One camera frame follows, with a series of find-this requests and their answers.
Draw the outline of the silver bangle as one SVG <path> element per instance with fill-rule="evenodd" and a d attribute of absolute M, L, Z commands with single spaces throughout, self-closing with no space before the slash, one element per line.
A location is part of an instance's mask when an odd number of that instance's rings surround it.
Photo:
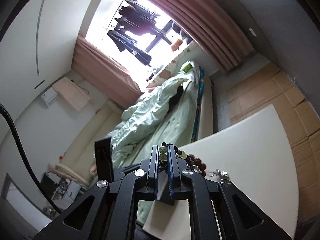
<path fill-rule="evenodd" d="M 207 171 L 206 175 L 209 177 L 217 177 L 220 180 L 229 179 L 228 172 L 221 171 L 220 169 L 216 169 L 216 171 Z"/>

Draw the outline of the black jewelry box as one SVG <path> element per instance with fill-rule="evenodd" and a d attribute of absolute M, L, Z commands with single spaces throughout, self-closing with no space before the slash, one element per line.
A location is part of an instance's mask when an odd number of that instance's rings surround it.
<path fill-rule="evenodd" d="M 159 146 L 159 173 L 168 171 L 168 161 L 167 156 L 161 157 L 162 154 L 166 155 L 167 146 L 165 142 Z M 112 145 L 111 138 L 104 138 L 98 140 L 94 143 L 95 149 L 95 159 L 97 166 L 97 176 L 99 180 L 106 180 L 108 183 L 113 183 L 115 181 L 123 180 L 125 176 L 131 174 L 132 172 L 136 172 L 140 170 L 140 163 L 133 163 L 131 165 L 123 166 L 123 167 L 115 167 L 114 163 L 112 163 Z M 159 200 L 160 202 L 174 205 L 175 201 L 171 199 L 169 194 L 169 184 L 166 184 L 162 192 L 158 192 L 157 196 L 141 196 L 138 191 L 142 189 L 146 185 L 146 179 L 144 180 L 144 184 L 139 182 L 137 186 L 135 186 L 135 191 L 137 196 L 142 197 L 142 200 Z"/>

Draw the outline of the light green duvet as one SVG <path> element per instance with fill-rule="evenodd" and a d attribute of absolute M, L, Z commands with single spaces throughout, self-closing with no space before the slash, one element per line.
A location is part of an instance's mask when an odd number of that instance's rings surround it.
<path fill-rule="evenodd" d="M 186 77 L 173 77 L 123 112 L 121 122 L 110 132 L 115 167 L 123 165 L 135 146 L 154 132 L 169 111 L 170 99 L 187 81 Z"/>

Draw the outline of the bed with green sheet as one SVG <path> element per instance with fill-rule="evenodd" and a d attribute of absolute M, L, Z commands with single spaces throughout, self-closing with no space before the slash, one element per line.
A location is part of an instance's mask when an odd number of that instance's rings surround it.
<path fill-rule="evenodd" d="M 168 111 L 154 132 L 135 146 L 121 167 L 147 159 L 153 145 L 166 142 L 181 147 L 195 140 L 195 132 L 199 127 L 196 119 L 200 116 L 200 94 L 204 89 L 204 69 L 195 61 L 191 61 L 191 64 L 193 68 L 189 72 L 184 73 L 180 70 L 173 76 L 188 79 L 182 84 L 184 91 L 178 104 Z"/>

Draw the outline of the black item on bed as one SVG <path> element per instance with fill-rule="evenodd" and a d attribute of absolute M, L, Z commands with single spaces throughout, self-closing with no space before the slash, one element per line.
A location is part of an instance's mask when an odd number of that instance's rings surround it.
<path fill-rule="evenodd" d="M 184 91 L 184 89 L 183 89 L 182 85 L 179 85 L 177 88 L 176 94 L 172 98 L 170 98 L 170 100 L 169 100 L 169 111 L 171 111 L 175 107 L 175 105 L 178 104 L 178 102 L 183 94 L 183 91 Z"/>

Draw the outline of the cream bed headboard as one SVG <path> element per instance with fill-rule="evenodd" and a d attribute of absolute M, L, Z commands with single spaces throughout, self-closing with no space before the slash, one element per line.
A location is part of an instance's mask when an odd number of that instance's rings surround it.
<path fill-rule="evenodd" d="M 94 142 L 107 136 L 121 122 L 120 110 L 107 100 L 81 130 L 59 163 L 68 167 L 94 163 Z"/>

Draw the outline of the white low table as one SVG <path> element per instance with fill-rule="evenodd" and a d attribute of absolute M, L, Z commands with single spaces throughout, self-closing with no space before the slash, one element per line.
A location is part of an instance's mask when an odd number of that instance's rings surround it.
<path fill-rule="evenodd" d="M 295 236 L 299 193 L 295 161 L 273 105 L 209 137 L 182 146 L 207 165 L 226 171 L 231 182 Z"/>

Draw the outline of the cluttered side table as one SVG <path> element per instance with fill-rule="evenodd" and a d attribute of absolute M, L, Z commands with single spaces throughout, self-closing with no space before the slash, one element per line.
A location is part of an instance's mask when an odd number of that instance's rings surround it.
<path fill-rule="evenodd" d="M 61 211 L 65 211 L 73 204 L 81 189 L 78 183 L 61 178 L 52 172 L 45 172 L 40 184 L 48 197 Z"/>

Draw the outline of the patterned windowsill cushion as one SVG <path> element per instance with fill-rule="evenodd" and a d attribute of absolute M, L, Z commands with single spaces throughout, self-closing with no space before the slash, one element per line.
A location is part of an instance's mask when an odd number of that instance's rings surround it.
<path fill-rule="evenodd" d="M 180 52 L 174 59 L 165 64 L 148 82 L 146 89 L 160 86 L 167 79 L 175 76 L 182 68 L 182 65 L 187 61 L 193 61 L 198 44 L 191 42 L 182 52 Z"/>

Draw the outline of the green tissue pack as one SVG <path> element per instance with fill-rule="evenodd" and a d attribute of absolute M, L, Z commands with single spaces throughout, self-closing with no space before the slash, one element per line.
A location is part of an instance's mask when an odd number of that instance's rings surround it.
<path fill-rule="evenodd" d="M 183 64 L 183 66 L 181 67 L 181 71 L 184 73 L 189 72 L 189 70 L 191 70 L 191 68 L 193 68 L 193 65 L 189 62 L 189 63 L 185 63 Z"/>

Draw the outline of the pink left curtain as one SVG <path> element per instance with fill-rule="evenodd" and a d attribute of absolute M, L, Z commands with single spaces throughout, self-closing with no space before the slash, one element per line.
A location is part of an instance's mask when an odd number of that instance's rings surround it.
<path fill-rule="evenodd" d="M 76 39 L 72 69 L 123 109 L 142 95 L 127 69 L 82 36 Z"/>

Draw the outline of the pink curtain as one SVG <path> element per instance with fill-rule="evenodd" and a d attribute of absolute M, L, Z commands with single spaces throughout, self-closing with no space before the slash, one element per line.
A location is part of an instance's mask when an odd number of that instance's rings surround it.
<path fill-rule="evenodd" d="M 123 109 L 142 95 L 127 69 L 82 36 L 76 39 L 72 69 Z"/>
<path fill-rule="evenodd" d="M 185 31 L 219 70 L 237 67 L 254 48 L 246 35 L 214 0 L 148 0 Z"/>

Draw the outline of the beige cloth cover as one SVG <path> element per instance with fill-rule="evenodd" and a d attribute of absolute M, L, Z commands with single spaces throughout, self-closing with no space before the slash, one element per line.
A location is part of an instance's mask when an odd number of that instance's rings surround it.
<path fill-rule="evenodd" d="M 54 83 L 53 89 L 79 112 L 88 103 L 94 103 L 94 100 L 82 88 L 67 77 L 63 77 Z"/>

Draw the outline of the orange plush toy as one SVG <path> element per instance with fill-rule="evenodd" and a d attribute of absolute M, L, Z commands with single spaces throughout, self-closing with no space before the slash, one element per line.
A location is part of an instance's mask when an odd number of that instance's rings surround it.
<path fill-rule="evenodd" d="M 182 43 L 183 43 L 183 40 L 182 39 L 178 39 L 175 43 L 173 43 L 171 45 L 171 51 L 178 50 Z"/>

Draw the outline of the cardboard floor sheets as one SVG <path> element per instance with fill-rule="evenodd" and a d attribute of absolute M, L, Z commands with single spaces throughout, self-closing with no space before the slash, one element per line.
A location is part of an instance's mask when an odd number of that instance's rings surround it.
<path fill-rule="evenodd" d="M 297 86 L 272 62 L 226 91 L 231 124 L 273 105 L 295 160 L 298 222 L 319 215 L 319 117 Z"/>

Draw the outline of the white air conditioner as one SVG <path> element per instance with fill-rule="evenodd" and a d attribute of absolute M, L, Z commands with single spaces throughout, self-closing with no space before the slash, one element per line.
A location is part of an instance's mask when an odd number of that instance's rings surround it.
<path fill-rule="evenodd" d="M 47 108 L 49 108 L 59 96 L 60 93 L 51 86 L 41 95 L 41 99 Z"/>

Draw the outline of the dark blue cushion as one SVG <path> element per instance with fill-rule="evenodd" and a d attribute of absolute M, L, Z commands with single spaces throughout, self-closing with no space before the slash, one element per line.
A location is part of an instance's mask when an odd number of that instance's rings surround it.
<path fill-rule="evenodd" d="M 193 41 L 193 39 L 185 31 L 183 31 L 175 22 L 172 24 L 172 30 L 175 33 L 179 34 L 182 40 L 186 40 L 187 44 Z"/>

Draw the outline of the pink right curtain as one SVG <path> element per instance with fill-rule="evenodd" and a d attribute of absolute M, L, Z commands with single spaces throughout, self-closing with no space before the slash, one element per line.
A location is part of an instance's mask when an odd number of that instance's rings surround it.
<path fill-rule="evenodd" d="M 237 67 L 254 48 L 246 35 L 214 0 L 148 0 L 185 31 L 219 70 Z"/>

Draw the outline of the dark hanging clothes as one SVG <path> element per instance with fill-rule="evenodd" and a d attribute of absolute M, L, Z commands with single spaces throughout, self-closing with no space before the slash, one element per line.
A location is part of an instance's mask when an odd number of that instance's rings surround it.
<path fill-rule="evenodd" d="M 138 48 L 137 40 L 127 35 L 127 31 L 141 36 L 151 34 L 164 37 L 165 32 L 156 27 L 156 18 L 159 14 L 150 11 L 132 0 L 125 0 L 129 5 L 122 6 L 118 12 L 120 18 L 116 18 L 117 24 L 107 32 L 108 37 L 116 44 L 119 51 L 129 51 L 143 65 L 149 66 L 152 57 Z"/>

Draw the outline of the dark grey wardrobe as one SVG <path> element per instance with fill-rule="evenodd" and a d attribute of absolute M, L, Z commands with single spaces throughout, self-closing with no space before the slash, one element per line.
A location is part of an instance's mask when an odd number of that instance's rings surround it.
<path fill-rule="evenodd" d="M 319 109 L 319 29 L 304 8 L 296 0 L 236 1 L 257 23 L 283 70 Z"/>

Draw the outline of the white wall switch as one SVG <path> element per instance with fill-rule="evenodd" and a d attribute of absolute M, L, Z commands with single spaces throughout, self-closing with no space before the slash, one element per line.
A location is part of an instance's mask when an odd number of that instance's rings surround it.
<path fill-rule="evenodd" d="M 251 32 L 251 34 L 252 34 L 254 37 L 257 37 L 257 34 L 255 33 L 255 31 L 254 31 L 252 28 L 249 28 L 249 31 Z"/>

